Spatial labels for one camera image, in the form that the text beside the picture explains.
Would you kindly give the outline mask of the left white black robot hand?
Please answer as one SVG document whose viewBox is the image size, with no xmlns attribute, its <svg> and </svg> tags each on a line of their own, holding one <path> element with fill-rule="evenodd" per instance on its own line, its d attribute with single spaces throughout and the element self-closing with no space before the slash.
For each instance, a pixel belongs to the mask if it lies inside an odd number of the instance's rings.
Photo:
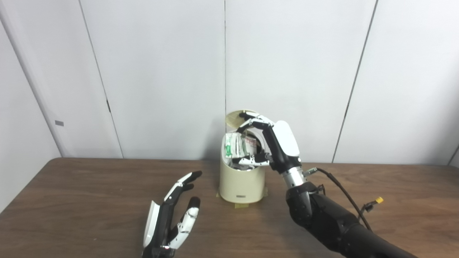
<svg viewBox="0 0 459 258">
<path fill-rule="evenodd" d="M 201 200 L 192 197 L 179 222 L 172 227 L 174 209 L 183 192 L 194 188 L 193 181 L 202 176 L 194 171 L 177 180 L 161 204 L 151 201 L 143 236 L 143 258 L 173 258 L 186 241 L 200 211 Z"/>
</svg>

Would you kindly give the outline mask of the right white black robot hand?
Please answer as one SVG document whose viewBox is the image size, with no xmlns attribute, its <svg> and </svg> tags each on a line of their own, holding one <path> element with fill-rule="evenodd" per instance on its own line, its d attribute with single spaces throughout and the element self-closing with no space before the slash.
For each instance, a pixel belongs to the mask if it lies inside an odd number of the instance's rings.
<svg viewBox="0 0 459 258">
<path fill-rule="evenodd" d="M 236 111 L 236 114 L 244 119 L 236 132 L 242 133 L 249 127 L 261 130 L 270 152 L 233 158 L 234 163 L 254 167 L 270 166 L 278 174 L 301 166 L 299 147 L 287 122 L 274 123 L 263 115 L 246 110 Z"/>
</svg>

